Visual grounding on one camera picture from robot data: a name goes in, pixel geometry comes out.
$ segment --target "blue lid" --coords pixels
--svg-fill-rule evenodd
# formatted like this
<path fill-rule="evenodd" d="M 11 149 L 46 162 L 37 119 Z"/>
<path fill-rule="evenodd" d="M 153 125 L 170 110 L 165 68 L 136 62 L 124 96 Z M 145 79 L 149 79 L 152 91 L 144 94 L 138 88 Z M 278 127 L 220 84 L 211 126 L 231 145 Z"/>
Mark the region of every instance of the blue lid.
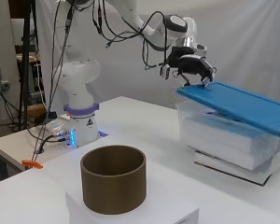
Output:
<path fill-rule="evenodd" d="M 280 136 L 280 103 L 220 82 L 178 89 L 181 95 L 211 107 L 233 119 Z"/>

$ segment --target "plastic storage box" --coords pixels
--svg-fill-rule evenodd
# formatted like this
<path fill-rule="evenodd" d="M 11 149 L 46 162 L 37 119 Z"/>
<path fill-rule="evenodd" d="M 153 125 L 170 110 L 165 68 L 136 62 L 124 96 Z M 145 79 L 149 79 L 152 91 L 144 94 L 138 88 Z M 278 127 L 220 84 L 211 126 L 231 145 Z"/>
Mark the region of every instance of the plastic storage box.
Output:
<path fill-rule="evenodd" d="M 222 83 L 177 92 L 186 96 L 176 107 L 181 141 L 187 146 L 251 171 L 280 151 L 280 129 L 270 119 L 280 121 L 280 114 L 274 114 L 280 112 L 279 103 Z M 273 112 L 270 115 L 263 109 Z"/>

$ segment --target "brown cardboard tube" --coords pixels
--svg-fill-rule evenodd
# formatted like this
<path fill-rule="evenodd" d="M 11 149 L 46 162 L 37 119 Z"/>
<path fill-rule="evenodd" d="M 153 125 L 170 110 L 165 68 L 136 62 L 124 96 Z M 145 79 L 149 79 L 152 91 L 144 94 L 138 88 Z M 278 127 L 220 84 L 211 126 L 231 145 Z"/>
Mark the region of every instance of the brown cardboard tube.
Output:
<path fill-rule="evenodd" d="M 126 213 L 147 196 L 147 159 L 137 148 L 97 148 L 82 158 L 81 173 L 83 200 L 94 212 Z"/>

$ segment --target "electrical cable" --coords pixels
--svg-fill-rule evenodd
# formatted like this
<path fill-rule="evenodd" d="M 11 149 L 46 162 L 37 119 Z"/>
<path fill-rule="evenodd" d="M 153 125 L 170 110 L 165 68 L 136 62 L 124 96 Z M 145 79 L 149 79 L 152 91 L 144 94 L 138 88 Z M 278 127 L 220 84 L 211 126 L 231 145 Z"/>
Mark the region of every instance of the electrical cable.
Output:
<path fill-rule="evenodd" d="M 46 125 L 47 125 L 46 121 L 48 120 L 49 112 L 50 112 L 51 105 L 52 105 L 52 101 L 55 97 L 55 93 L 56 93 L 56 90 L 57 90 L 57 87 L 58 87 L 58 84 L 59 84 L 59 81 L 60 81 L 60 77 L 61 77 L 61 72 L 63 70 L 63 56 L 64 56 L 64 53 L 65 53 L 65 47 L 66 47 L 67 39 L 68 39 L 68 36 L 69 36 L 69 33 L 70 33 L 70 28 L 72 26 L 74 13 L 75 13 L 75 8 L 74 8 L 74 1 L 73 1 L 70 9 L 68 11 L 68 14 L 67 14 L 66 24 L 65 24 L 65 37 L 64 37 L 63 47 L 62 47 L 62 54 L 60 56 L 60 60 L 59 60 L 59 63 L 57 64 L 55 72 L 53 72 L 54 66 L 52 66 L 53 69 L 52 69 L 52 73 L 51 73 L 51 81 L 54 79 L 55 75 L 57 74 L 57 72 L 59 70 L 58 78 L 57 78 L 57 81 L 56 81 L 55 89 L 53 88 L 53 85 L 51 85 L 51 88 L 50 88 L 48 112 L 47 112 L 47 115 L 46 115 L 46 118 L 45 118 L 45 124 L 43 124 L 41 126 L 40 132 L 39 132 L 38 137 L 36 139 L 35 150 L 34 150 L 34 153 L 33 153 L 32 161 L 36 161 L 36 159 L 38 157 L 38 154 L 36 154 L 36 149 L 37 149 L 38 140 L 39 140 L 41 134 L 42 134 L 42 137 L 40 138 L 41 141 L 43 141 L 42 139 L 44 139 L 44 134 L 45 134 Z M 54 34 L 55 34 L 55 30 L 56 30 L 57 15 L 58 15 L 58 8 L 56 9 L 56 12 L 55 12 L 54 32 L 53 32 Z"/>
<path fill-rule="evenodd" d="M 90 5 L 88 5 L 87 7 L 76 7 L 76 10 L 78 10 L 79 12 L 84 11 L 85 9 L 91 7 L 94 4 L 94 1 L 92 1 L 92 3 Z"/>
<path fill-rule="evenodd" d="M 113 42 L 122 42 L 124 40 L 127 40 L 127 39 L 131 39 L 131 38 L 134 38 L 136 36 L 142 36 L 143 37 L 143 47 L 142 47 L 142 60 L 143 60 L 143 63 L 145 64 L 146 66 L 146 70 L 150 69 L 150 68 L 154 68 L 154 67 L 157 67 L 157 66 L 161 66 L 161 65 L 164 65 L 166 64 L 166 61 L 167 61 L 167 43 L 168 43 L 168 30 L 167 30 L 167 26 L 166 26 L 166 22 L 165 22 L 165 16 L 162 12 L 160 11 L 155 11 L 153 14 L 151 14 L 151 16 L 148 18 L 147 22 L 143 25 L 143 27 L 141 28 L 141 30 L 139 32 L 135 31 L 135 32 L 131 32 L 133 33 L 133 35 L 131 36 L 122 36 L 123 34 L 127 34 L 128 32 L 122 32 L 120 33 L 119 35 L 117 35 L 110 27 L 109 23 L 108 23 L 108 20 L 107 20 L 107 16 L 106 16 L 106 10 L 105 10 L 105 0 L 102 0 L 103 1 L 103 11 L 104 11 L 104 18 L 105 18 L 105 24 L 108 28 L 108 30 L 115 36 L 113 39 L 109 39 L 109 38 L 106 38 L 105 35 L 104 35 L 104 32 L 103 32 L 103 29 L 102 27 L 98 27 L 97 26 L 97 22 L 94 20 L 94 2 L 93 2 L 93 8 L 92 8 L 92 19 L 93 19 L 93 23 L 96 23 L 94 24 L 96 26 L 96 28 L 98 29 L 98 32 L 100 35 L 102 35 L 106 40 L 108 40 L 109 42 L 106 44 L 107 47 L 110 47 L 111 44 Z M 148 46 L 148 42 L 146 40 L 146 38 L 144 37 L 143 35 L 143 31 L 145 30 L 145 28 L 148 26 L 148 24 L 150 23 L 150 21 L 152 20 L 152 18 L 156 15 L 156 14 L 161 14 L 162 16 L 162 21 L 163 21 L 163 24 L 165 26 L 165 41 L 164 41 L 164 59 L 163 59 L 163 63 L 159 63 L 159 64 L 154 64 L 154 65 L 150 65 L 148 64 L 148 60 L 149 60 L 149 46 Z M 145 58 L 145 47 L 147 47 L 147 57 Z"/>
<path fill-rule="evenodd" d="M 33 57 L 33 56 L 29 56 L 29 58 L 33 59 L 36 63 L 36 72 L 37 72 L 37 86 L 38 86 L 38 90 L 40 92 L 40 98 L 41 98 L 41 102 L 43 104 L 43 106 L 46 108 L 47 110 L 47 107 L 46 107 L 46 104 L 45 104 L 45 100 L 44 100 L 44 92 L 41 90 L 40 88 L 40 73 L 39 73 L 39 68 L 38 66 L 40 66 L 40 64 L 38 64 L 38 59 Z"/>
<path fill-rule="evenodd" d="M 40 146 L 39 146 L 39 151 L 38 151 L 38 153 L 36 154 L 36 156 L 35 156 L 35 160 L 37 160 L 37 157 L 38 157 L 38 155 L 39 154 L 41 154 L 41 153 L 43 153 L 44 152 L 44 145 L 47 143 L 47 142 L 49 142 L 49 140 L 51 139 L 51 138 L 53 138 L 53 137 L 55 137 L 54 135 L 50 135 L 50 136 L 48 136 L 48 137 L 46 137 L 45 139 L 44 139 L 44 141 L 42 141 L 42 143 L 40 144 Z M 66 139 L 65 138 L 61 138 L 61 139 L 58 139 L 56 142 L 65 142 L 66 141 Z"/>
<path fill-rule="evenodd" d="M 16 106 L 14 106 L 10 101 L 8 101 L 7 98 L 4 96 L 4 94 L 1 91 L 0 91 L 0 96 L 4 100 L 5 104 L 8 105 L 7 107 L 9 108 L 9 110 L 10 110 L 9 106 L 11 106 L 12 109 L 14 109 L 16 112 L 19 113 L 19 109 Z"/>
<path fill-rule="evenodd" d="M 28 133 L 29 133 L 33 138 L 38 139 L 38 140 L 42 140 L 42 139 L 40 139 L 40 138 L 37 138 L 34 134 L 32 134 L 31 131 L 30 131 L 29 129 L 27 129 L 27 131 L 28 131 Z"/>

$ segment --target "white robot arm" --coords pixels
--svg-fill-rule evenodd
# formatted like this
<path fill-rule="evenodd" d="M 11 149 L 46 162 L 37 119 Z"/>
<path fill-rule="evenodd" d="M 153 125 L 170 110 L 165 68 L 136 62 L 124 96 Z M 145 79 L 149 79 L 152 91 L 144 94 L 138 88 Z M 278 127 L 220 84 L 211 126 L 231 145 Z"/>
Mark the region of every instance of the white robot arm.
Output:
<path fill-rule="evenodd" d="M 106 2 L 118 11 L 130 27 L 136 32 L 141 32 L 154 50 L 164 51 L 174 43 L 170 56 L 161 67 L 161 75 L 166 80 L 170 77 L 170 68 L 175 68 L 176 77 L 184 86 L 190 85 L 185 74 L 199 74 L 204 86 L 213 81 L 216 69 L 205 59 L 207 48 L 196 42 L 197 26 L 194 19 L 168 15 L 159 22 L 156 29 L 152 29 L 139 17 L 136 0 L 106 0 Z"/>
<path fill-rule="evenodd" d="M 187 75 L 202 77 L 205 86 L 214 79 L 215 69 L 206 61 L 206 47 L 196 42 L 197 27 L 194 19 L 181 18 L 177 15 L 163 16 L 156 29 L 149 27 L 137 13 L 136 0 L 63 0 L 64 13 L 67 13 L 65 31 L 69 30 L 73 17 L 70 10 L 81 8 L 95 1 L 105 1 L 113 6 L 122 19 L 135 33 L 142 36 L 148 44 L 157 51 L 166 51 L 172 46 L 169 57 L 161 66 L 161 76 L 168 79 L 172 76 L 171 69 L 177 71 L 175 76 L 183 86 L 190 85 Z M 100 75 L 100 65 L 84 49 L 76 48 L 75 40 L 66 43 L 67 60 L 59 66 L 55 81 L 66 91 L 69 105 L 66 105 L 71 119 L 65 127 L 66 144 L 70 147 L 81 147 L 98 138 L 92 96 L 87 92 L 86 84 L 94 81 Z"/>

